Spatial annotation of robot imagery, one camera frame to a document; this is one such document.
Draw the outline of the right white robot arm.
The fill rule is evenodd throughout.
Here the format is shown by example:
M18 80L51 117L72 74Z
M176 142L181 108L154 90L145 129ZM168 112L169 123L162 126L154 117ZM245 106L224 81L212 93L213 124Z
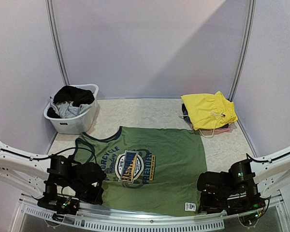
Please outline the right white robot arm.
M265 207L277 190L290 183L290 146L267 156L234 163L227 172L205 172L197 181L201 209L228 215Z

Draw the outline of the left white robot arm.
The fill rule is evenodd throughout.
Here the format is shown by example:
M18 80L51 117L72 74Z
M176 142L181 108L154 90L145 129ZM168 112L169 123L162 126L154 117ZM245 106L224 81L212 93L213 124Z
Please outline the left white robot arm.
M0 181L30 194L41 207L57 210L72 200L102 204L105 177L96 162L80 163L61 151L34 154L0 141Z

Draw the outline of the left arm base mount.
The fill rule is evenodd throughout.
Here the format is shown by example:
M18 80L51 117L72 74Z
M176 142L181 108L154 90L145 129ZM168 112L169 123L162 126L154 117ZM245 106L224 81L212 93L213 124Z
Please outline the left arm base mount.
M57 214L69 214L69 215L76 215L77 211L79 210L80 201L74 199L72 197L61 197L56 196L53 199L49 197L42 197L38 200L37 205L39 207L56 211Z

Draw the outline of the green garment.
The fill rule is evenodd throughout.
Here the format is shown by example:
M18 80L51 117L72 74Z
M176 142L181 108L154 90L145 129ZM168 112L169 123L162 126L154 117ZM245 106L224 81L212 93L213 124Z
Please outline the green garment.
M96 163L106 173L104 206L176 217L200 213L197 180L207 166L198 132L120 127L106 139L82 133L75 147L75 161Z

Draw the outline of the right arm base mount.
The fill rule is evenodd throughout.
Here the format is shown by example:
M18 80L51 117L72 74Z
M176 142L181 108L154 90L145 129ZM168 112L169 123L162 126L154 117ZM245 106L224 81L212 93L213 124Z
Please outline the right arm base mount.
M225 211L228 215L257 211L255 217L259 218L267 211L271 198L272 196L262 198L260 194L257 194L249 199L247 196L241 196L239 194L239 197L227 200L227 208Z

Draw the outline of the yellow shorts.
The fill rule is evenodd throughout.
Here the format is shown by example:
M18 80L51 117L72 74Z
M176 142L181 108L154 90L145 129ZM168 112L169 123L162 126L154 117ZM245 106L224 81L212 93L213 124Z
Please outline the yellow shorts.
M194 130L213 130L238 120L234 103L218 91L215 94L181 96Z

